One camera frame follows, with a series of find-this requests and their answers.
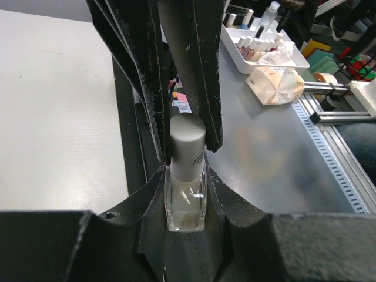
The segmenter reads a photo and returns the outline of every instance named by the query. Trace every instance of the plastic bag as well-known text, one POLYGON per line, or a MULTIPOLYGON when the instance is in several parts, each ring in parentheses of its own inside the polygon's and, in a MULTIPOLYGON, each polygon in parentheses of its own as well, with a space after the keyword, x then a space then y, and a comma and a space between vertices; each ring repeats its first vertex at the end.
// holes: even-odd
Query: plastic bag
POLYGON ((304 81, 293 68, 255 68, 246 82, 263 105, 291 103, 304 91, 304 81))
POLYGON ((292 41, 285 42, 277 50, 266 53, 258 62, 261 65, 286 65, 293 58, 293 49, 292 41))

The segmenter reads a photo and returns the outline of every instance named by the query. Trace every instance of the white tray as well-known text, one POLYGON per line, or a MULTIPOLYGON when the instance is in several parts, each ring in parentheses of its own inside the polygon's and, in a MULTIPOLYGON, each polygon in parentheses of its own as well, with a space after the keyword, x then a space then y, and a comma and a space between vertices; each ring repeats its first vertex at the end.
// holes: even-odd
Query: white tray
MULTIPOLYGON (((281 31, 283 34, 282 39, 285 41, 291 41, 287 36, 285 31, 281 31)), ((286 65, 261 65, 257 62, 249 62, 244 60, 239 50, 236 47, 236 43, 239 41, 241 36, 252 36, 256 34, 256 28, 252 27, 251 30, 239 29, 239 28, 225 28, 222 25, 221 40, 224 43, 226 49, 230 53, 231 58, 239 70, 239 72, 244 74, 251 74, 254 68, 258 66, 291 66, 294 67, 296 72, 302 75, 309 67, 310 64, 307 62, 305 57, 300 53, 300 51, 294 46, 293 57, 291 64, 286 65)), ((261 39, 275 39, 277 32, 274 28, 269 29, 267 32, 261 34, 261 39)))

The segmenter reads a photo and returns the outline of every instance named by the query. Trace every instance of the shoe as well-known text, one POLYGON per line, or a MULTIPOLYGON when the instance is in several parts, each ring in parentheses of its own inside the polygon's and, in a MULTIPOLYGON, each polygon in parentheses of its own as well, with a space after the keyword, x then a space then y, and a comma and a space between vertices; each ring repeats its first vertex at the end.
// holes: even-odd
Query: shoe
POLYGON ((334 21, 336 20, 336 17, 332 17, 330 20, 330 29, 331 29, 331 37, 333 38, 334 41, 339 41, 341 37, 344 35, 344 32, 339 31, 337 28, 334 26, 334 21))

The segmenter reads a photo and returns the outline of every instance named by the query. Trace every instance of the white countertop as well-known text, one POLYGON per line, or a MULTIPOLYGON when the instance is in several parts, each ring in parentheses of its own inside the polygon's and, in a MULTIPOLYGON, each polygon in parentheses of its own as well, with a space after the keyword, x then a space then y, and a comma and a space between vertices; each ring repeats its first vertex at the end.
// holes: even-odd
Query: white countertop
POLYGON ((0 11, 0 209, 128 195, 112 57, 92 23, 0 11))

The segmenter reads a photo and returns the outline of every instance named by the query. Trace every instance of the small bottle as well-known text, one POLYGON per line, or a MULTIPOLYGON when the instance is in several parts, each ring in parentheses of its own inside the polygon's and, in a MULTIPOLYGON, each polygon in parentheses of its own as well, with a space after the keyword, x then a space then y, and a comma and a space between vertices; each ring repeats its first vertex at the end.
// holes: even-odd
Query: small bottle
POLYGON ((248 10, 246 17, 241 23, 241 29, 248 29, 248 23, 251 20, 252 16, 253 16, 253 10, 248 10))
POLYGON ((244 43, 246 42, 247 38, 245 36, 241 36, 238 43, 236 44, 237 49, 239 52, 243 55, 243 50, 244 50, 244 43))
POLYGON ((254 21, 254 16, 252 16, 252 18, 249 20, 249 23, 248 23, 248 29, 251 28, 252 24, 253 24, 253 21, 254 21))
POLYGON ((229 17, 229 20, 227 21, 226 28, 233 28, 235 19, 236 19, 236 14, 232 13, 229 17))
POLYGON ((258 23, 258 26, 263 26, 267 31, 278 14, 280 4, 277 1, 273 1, 270 6, 265 10, 263 16, 258 23))
POLYGON ((248 46, 248 54, 247 56, 245 57, 245 60, 246 61, 252 61, 252 58, 254 56, 254 53, 255 53, 255 49, 256 47, 260 44, 260 40, 257 39, 257 38, 253 38, 252 42, 249 44, 248 46))
POLYGON ((241 28, 241 23, 243 22, 244 20, 244 16, 243 15, 238 15, 236 17, 237 21, 236 21, 236 24, 234 24, 237 28, 241 28))
POLYGON ((226 13, 226 16, 223 19, 223 24, 226 26, 227 22, 229 21, 230 13, 226 13))
POLYGON ((274 44, 276 44, 276 42, 271 39, 268 47, 266 47, 266 52, 270 52, 271 49, 273 48, 274 44))
POLYGON ((276 37, 276 39, 274 40, 275 41, 275 44, 273 45, 273 47, 271 48, 271 51, 274 51, 277 49, 278 47, 278 44, 280 43, 280 40, 282 38, 283 34, 282 33, 279 33, 276 37))
POLYGON ((265 41, 263 41, 262 39, 260 39, 260 44, 257 45, 255 51, 254 51, 254 55, 252 57, 252 62, 257 62, 261 56, 262 56, 262 51, 264 50, 264 43, 265 41))
POLYGON ((261 36, 261 34, 263 33, 263 31, 264 31, 264 27, 263 26, 261 26, 259 29, 258 29, 258 31, 257 31, 257 33, 256 33, 256 35, 254 36, 255 38, 260 38, 260 36, 261 36))
POLYGON ((278 49, 280 46, 283 46, 284 45, 284 40, 280 39, 280 41, 278 42, 278 45, 276 47, 276 49, 278 49))
POLYGON ((264 48, 264 52, 265 53, 267 53, 268 52, 268 47, 269 47, 269 45, 270 45, 270 40, 268 40, 268 39, 265 39, 265 48, 264 48))
POLYGON ((243 51, 241 53, 241 55, 243 56, 244 59, 248 55, 248 51, 249 51, 248 46, 251 43, 251 41, 252 41, 252 37, 251 36, 247 36, 247 39, 246 39, 246 41, 243 44, 243 51))
POLYGON ((169 231, 204 230, 206 128, 199 116, 181 113, 171 118, 171 165, 166 168, 164 203, 169 231))

